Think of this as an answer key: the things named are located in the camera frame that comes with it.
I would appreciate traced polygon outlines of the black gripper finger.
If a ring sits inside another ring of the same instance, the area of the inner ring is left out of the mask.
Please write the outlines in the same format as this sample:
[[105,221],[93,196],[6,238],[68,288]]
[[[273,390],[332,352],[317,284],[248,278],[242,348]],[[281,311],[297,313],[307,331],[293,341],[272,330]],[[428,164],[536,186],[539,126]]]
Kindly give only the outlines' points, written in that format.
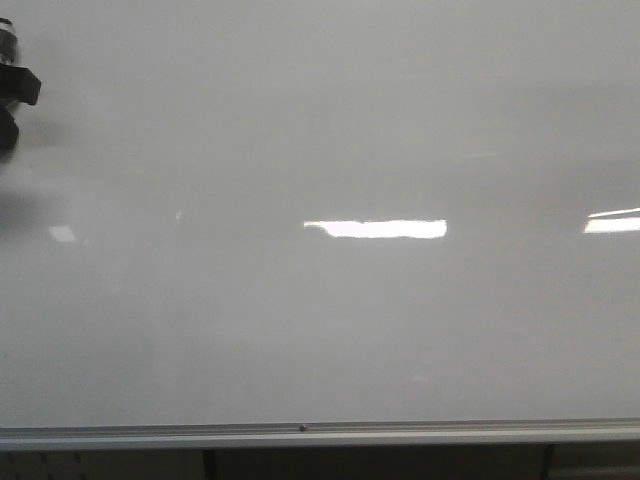
[[19,128],[9,110],[2,105],[0,107],[0,148],[12,150],[19,137]]
[[39,99],[41,81],[31,70],[14,65],[1,65],[1,102],[19,102],[35,106]]

